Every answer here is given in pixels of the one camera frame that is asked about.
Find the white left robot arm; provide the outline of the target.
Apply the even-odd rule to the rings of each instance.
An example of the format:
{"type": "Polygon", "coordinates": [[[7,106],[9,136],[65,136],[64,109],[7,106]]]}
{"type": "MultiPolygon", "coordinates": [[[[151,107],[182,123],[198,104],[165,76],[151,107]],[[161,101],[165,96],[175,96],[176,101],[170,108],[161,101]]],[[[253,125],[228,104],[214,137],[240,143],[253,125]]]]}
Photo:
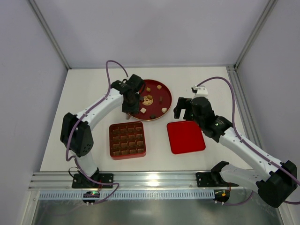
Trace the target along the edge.
{"type": "Polygon", "coordinates": [[[116,80],[93,105],[77,114],[67,113],[63,117],[60,141],[66,147],[66,160],[74,159],[79,174],[88,182],[100,184],[96,181],[99,170],[91,153],[94,144],[92,130],[116,107],[121,106],[125,114],[138,114],[144,88],[145,81],[137,75],[131,75],[128,80],[116,80]]]}

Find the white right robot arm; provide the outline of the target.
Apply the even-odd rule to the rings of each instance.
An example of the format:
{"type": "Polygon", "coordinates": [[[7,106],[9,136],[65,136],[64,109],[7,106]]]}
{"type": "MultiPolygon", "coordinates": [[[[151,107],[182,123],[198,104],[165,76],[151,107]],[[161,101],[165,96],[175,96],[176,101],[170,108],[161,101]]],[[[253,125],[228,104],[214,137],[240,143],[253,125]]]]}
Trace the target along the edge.
{"type": "Polygon", "coordinates": [[[229,120],[214,114],[207,98],[180,97],[173,110],[174,118],[180,117],[181,110],[185,110],[184,120],[193,121],[205,136],[233,151],[253,169],[251,172],[222,161],[211,170],[215,181],[251,189],[273,208],[286,202],[296,190],[297,166],[290,160],[282,162],[269,155],[240,135],[229,120]]]}

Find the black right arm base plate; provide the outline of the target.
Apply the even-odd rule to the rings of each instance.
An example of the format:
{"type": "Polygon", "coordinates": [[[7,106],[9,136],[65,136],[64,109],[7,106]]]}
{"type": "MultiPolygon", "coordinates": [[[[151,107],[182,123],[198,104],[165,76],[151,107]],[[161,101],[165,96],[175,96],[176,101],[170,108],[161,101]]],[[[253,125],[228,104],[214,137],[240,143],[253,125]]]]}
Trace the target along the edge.
{"type": "Polygon", "coordinates": [[[235,183],[225,182],[219,173],[215,172],[197,172],[195,174],[197,186],[199,188],[213,188],[213,187],[238,187],[235,183]]]}

